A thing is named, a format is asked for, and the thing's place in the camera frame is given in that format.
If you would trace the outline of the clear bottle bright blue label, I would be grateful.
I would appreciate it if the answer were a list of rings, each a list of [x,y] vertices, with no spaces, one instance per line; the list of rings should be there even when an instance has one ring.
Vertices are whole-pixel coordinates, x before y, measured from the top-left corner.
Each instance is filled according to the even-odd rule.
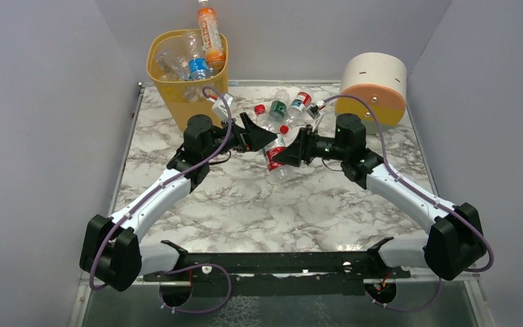
[[[188,66],[192,80],[205,80],[212,76],[206,62],[202,36],[196,30],[188,30],[183,34],[183,42],[188,55]]]

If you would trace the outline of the orange drink bottle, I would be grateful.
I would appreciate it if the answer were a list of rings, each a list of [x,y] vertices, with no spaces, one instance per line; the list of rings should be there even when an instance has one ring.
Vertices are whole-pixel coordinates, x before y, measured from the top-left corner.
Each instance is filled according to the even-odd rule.
[[[217,13],[208,0],[199,0],[198,3],[197,21],[202,32],[206,62],[213,69],[221,71],[225,66],[226,52],[219,33]]]

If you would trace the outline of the clear bottle red white label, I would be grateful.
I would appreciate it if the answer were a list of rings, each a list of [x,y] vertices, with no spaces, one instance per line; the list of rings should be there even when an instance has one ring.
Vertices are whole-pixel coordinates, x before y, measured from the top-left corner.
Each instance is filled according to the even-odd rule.
[[[273,184],[289,181],[294,177],[292,167],[274,160],[274,157],[286,148],[281,126],[269,116],[268,111],[263,104],[256,105],[254,107],[254,113],[256,116],[255,123],[258,126],[277,135],[274,141],[261,150],[266,161],[270,180]]]

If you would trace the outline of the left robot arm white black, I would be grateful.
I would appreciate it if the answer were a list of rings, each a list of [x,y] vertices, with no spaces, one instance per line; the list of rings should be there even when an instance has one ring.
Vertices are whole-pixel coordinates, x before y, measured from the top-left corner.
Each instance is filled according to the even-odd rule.
[[[109,217],[94,216],[87,224],[79,267],[117,291],[126,290],[140,275],[172,270],[180,257],[167,244],[143,247],[140,242],[155,222],[189,195],[210,172],[220,153],[257,152],[277,134],[256,124],[245,113],[243,125],[230,120],[221,127],[204,114],[192,116],[183,143],[159,178],[133,202]]]

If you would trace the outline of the small clear bottle blue cap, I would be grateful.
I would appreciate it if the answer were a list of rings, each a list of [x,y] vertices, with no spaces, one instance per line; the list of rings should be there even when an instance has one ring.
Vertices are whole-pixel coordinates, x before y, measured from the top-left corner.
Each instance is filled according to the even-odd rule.
[[[175,72],[174,66],[172,65],[172,57],[167,51],[158,51],[154,55],[154,60],[163,72],[159,78],[161,81],[175,82],[178,81],[178,74]]]

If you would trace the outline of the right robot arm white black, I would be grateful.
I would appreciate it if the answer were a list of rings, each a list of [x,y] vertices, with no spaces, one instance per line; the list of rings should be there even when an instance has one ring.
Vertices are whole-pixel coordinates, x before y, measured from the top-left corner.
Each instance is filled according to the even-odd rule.
[[[422,238],[389,238],[372,246],[368,254],[380,268],[429,268],[451,281],[487,254],[477,209],[469,203],[456,205],[441,199],[397,173],[367,147],[366,128],[357,115],[338,116],[332,138],[303,127],[274,156],[276,162],[294,167],[315,158],[339,161],[351,182],[391,202],[426,233]]]

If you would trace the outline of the clear bottle red blue label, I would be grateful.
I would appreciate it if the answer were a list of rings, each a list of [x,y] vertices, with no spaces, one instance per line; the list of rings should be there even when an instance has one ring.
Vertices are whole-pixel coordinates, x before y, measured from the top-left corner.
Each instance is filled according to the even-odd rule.
[[[313,91],[304,87],[301,88],[291,103],[287,106],[283,122],[279,124],[279,132],[283,135],[289,132],[289,128],[299,123],[306,109],[313,100]]]

